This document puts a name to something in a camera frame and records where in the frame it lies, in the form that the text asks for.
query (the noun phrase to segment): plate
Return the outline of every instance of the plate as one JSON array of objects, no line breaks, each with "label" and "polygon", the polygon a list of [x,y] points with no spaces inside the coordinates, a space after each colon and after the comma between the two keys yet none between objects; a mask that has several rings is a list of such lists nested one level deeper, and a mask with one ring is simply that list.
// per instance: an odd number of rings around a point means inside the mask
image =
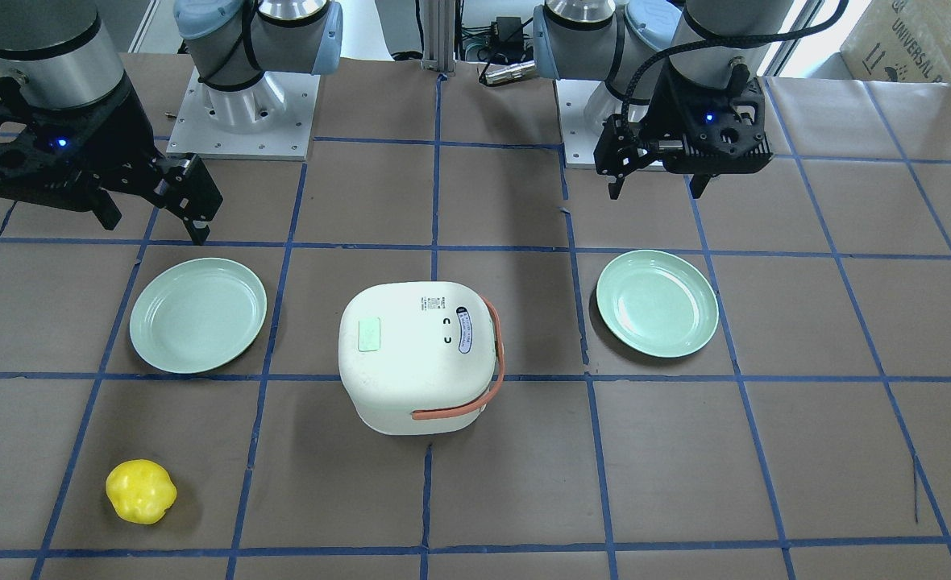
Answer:
[{"label": "plate", "polygon": [[239,262],[182,262],[153,279],[135,301],[132,345],[162,371],[210,371],[254,342],[267,301],[261,280]]},{"label": "plate", "polygon": [[597,279],[597,308],[620,341],[659,357],[686,356],[708,344],[719,302],[686,260],[636,250],[608,262]]}]

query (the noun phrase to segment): qr code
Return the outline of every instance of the qr code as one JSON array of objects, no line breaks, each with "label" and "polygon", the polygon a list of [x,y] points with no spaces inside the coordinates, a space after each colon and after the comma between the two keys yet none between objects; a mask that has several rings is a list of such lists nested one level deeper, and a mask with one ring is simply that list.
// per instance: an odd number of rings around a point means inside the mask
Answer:
[{"label": "qr code", "polygon": [[424,311],[432,311],[432,309],[445,309],[446,308],[446,297],[432,298],[424,296],[422,298],[422,309]]}]

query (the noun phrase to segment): cardboard box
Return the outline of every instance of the cardboard box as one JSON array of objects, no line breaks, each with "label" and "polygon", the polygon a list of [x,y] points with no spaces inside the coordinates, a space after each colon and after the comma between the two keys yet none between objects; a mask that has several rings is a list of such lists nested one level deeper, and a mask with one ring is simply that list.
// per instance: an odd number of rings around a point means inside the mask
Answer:
[{"label": "cardboard box", "polygon": [[858,80],[951,84],[951,0],[873,0],[841,56]]}]

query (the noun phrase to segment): white mounting plate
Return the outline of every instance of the white mounting plate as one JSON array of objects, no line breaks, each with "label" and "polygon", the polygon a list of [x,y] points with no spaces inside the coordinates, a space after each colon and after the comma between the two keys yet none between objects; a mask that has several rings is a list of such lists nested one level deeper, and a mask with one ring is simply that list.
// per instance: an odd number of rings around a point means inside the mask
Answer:
[{"label": "white mounting plate", "polygon": [[[565,166],[572,169],[594,168],[594,147],[600,139],[600,127],[591,127],[583,110],[600,81],[574,81],[563,78],[555,82],[558,95],[558,122],[565,143]],[[648,172],[664,172],[661,162],[646,166]]]},{"label": "white mounting plate", "polygon": [[167,153],[195,153],[204,159],[306,161],[314,104],[321,77],[297,72],[269,72],[285,91],[289,120],[260,133],[233,133],[221,128],[203,106],[203,84],[193,69],[181,100]]}]

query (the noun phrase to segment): white lunch box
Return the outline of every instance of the white lunch box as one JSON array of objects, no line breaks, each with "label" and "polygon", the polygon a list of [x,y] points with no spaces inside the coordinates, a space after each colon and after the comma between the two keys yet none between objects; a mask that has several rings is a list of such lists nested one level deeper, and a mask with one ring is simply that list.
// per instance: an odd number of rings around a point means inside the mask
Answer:
[{"label": "white lunch box", "polygon": [[339,322],[343,386],[361,420],[379,433],[463,429],[504,381],[499,327],[489,302],[460,284],[373,286],[350,301]]}]

